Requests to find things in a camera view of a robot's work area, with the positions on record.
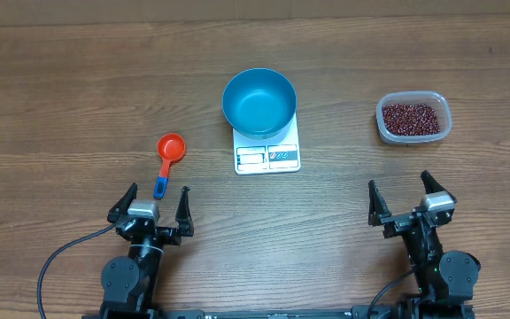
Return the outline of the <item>red scoop with blue handle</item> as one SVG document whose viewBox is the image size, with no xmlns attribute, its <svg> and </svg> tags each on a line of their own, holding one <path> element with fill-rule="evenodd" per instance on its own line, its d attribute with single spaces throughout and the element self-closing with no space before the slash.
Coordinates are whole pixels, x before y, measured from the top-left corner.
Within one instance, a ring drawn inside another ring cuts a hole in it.
<svg viewBox="0 0 510 319">
<path fill-rule="evenodd" d="M 161 168 L 158 173 L 153 197 L 155 199 L 162 199 L 166 193 L 170 167 L 173 163 L 180 161 L 184 157 L 186 144 L 180 135 L 168 133 L 158 140 L 157 151 L 161 158 Z"/>
</svg>

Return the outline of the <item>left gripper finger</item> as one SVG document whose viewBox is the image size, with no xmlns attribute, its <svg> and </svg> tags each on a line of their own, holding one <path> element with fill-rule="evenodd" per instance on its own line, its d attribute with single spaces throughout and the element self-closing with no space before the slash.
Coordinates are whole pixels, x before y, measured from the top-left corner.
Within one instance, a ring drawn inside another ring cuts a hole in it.
<svg viewBox="0 0 510 319">
<path fill-rule="evenodd" d="M 117 201 L 117 203 L 109 210 L 107 221 L 109 223 L 116 223 L 119 218 L 128 213 L 128 209 L 133 200 L 136 199 L 138 192 L 138 185 L 132 183 L 127 192 Z"/>
<path fill-rule="evenodd" d="M 182 187 L 180 202 L 175 215 L 178 230 L 182 237 L 194 236 L 194 224 L 189 210 L 189 191 L 190 188 L 188 186 Z"/>
</svg>

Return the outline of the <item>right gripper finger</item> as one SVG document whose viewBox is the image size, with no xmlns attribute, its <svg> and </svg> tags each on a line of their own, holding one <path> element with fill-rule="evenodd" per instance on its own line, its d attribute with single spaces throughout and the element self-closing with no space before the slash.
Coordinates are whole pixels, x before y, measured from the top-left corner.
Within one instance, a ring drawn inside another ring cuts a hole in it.
<svg viewBox="0 0 510 319">
<path fill-rule="evenodd" d="M 371 180 L 368 183 L 369 191 L 369 211 L 368 211 L 368 224 L 370 226 L 380 226 L 383 224 L 382 219 L 391 217 L 390 209 L 387 207 L 383 196 L 380 194 L 376 187 L 375 181 Z"/>
<path fill-rule="evenodd" d="M 421 180 L 424 185 L 425 193 L 432 194 L 440 191 L 444 191 L 444 187 L 436 181 L 428 170 L 424 170 L 421 173 Z"/>
</svg>

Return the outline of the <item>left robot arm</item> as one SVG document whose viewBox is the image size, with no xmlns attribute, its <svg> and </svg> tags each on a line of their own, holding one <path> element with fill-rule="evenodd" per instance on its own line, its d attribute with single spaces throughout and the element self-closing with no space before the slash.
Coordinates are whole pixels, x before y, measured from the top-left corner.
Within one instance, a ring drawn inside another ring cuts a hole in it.
<svg viewBox="0 0 510 319">
<path fill-rule="evenodd" d="M 132 184 L 110 209 L 107 221 L 116 234 L 130 243 L 126 256 L 109 260 L 101 273 L 104 297 L 98 316 L 109 318 L 160 318 L 154 304 L 158 270 L 167 245 L 180 245 L 194 235 L 189 210 L 189 187 L 182 187 L 175 215 L 177 227 L 158 224 L 160 213 L 155 200 L 138 199 Z"/>
</svg>

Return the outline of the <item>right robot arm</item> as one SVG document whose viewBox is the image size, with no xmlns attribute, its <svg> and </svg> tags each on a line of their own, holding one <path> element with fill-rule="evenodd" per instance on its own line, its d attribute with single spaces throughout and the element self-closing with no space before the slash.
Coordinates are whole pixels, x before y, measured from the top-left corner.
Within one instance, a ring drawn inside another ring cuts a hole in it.
<svg viewBox="0 0 510 319">
<path fill-rule="evenodd" d="M 437 228 L 452 220 L 457 199 L 425 170 L 421 173 L 425 195 L 407 214 L 393 214 L 375 182 L 368 183 L 368 224 L 383 227 L 386 238 L 401 237 L 411 269 L 379 291 L 367 307 L 368 318 L 473 318 L 467 302 L 474 297 L 474 286 L 481 270 L 471 253 L 446 252 Z M 391 288 L 413 276 L 418 292 L 405 294 L 388 310 L 378 304 Z"/>
</svg>

